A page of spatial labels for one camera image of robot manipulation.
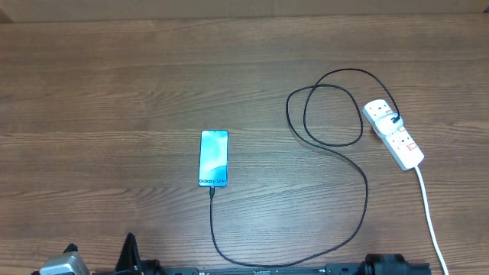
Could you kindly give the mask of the Samsung Galaxy smartphone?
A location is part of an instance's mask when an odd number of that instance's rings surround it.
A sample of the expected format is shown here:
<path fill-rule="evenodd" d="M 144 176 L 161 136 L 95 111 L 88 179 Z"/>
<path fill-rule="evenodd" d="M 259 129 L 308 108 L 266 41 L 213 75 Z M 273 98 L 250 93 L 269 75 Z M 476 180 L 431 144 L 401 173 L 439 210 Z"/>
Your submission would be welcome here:
<path fill-rule="evenodd" d="M 203 130 L 201 132 L 198 177 L 199 186 L 227 186 L 228 143 L 229 134 L 226 130 Z"/>

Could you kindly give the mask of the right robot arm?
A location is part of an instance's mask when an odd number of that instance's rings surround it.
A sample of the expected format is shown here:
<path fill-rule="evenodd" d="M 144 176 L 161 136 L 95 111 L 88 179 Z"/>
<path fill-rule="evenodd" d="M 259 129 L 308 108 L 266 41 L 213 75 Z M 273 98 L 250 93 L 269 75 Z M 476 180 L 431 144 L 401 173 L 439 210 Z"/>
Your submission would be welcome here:
<path fill-rule="evenodd" d="M 409 264 L 401 254 L 367 254 L 358 275 L 407 275 Z"/>

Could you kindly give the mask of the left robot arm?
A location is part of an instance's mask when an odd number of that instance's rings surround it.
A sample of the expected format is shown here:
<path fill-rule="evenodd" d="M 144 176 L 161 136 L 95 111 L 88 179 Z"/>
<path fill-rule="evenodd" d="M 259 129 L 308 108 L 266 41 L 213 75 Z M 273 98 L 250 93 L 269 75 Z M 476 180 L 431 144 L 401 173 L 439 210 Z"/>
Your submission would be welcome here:
<path fill-rule="evenodd" d="M 164 275 L 159 260 L 142 260 L 138 251 L 136 237 L 128 233 L 118 262 L 113 271 L 100 271 L 92 275 Z"/>

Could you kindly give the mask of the white USB charger plug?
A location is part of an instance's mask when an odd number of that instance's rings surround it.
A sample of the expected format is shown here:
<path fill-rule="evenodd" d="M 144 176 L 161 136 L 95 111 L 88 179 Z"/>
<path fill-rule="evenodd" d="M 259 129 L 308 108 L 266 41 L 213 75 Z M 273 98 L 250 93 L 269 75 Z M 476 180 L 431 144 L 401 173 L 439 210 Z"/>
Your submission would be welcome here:
<path fill-rule="evenodd" d="M 403 127 L 403 119 L 397 113 L 389 113 L 374 122 L 377 134 L 383 138 L 390 136 Z"/>

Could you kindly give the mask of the white power strip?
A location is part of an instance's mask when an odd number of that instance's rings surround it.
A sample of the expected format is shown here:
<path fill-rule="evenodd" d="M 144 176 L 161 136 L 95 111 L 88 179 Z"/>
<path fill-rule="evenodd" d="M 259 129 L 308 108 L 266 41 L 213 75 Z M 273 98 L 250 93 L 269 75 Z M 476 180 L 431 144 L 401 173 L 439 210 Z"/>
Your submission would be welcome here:
<path fill-rule="evenodd" d="M 376 134 L 377 132 L 374 128 L 374 122 L 386 114 L 395 113 L 383 99 L 377 99 L 369 102 L 364 106 L 362 111 Z M 401 170 L 407 171 L 417 169 L 420 163 L 423 161 L 423 152 L 420 150 L 404 126 L 390 136 L 380 137 L 378 134 L 377 136 L 382 140 L 384 145 L 392 154 Z"/>

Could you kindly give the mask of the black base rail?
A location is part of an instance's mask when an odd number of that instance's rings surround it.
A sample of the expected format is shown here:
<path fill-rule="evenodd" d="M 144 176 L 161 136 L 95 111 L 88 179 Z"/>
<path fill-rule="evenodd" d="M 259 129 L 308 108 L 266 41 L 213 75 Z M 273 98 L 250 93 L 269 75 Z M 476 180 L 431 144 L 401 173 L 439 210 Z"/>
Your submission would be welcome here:
<path fill-rule="evenodd" d="M 326 264 L 324 267 L 284 267 L 284 268 L 227 268 L 198 270 L 197 268 L 164 268 L 152 271 L 129 270 L 122 272 L 94 272 L 94 274 L 165 274 L 165 275 L 349 275 L 377 274 L 374 271 L 364 272 L 360 263 Z"/>

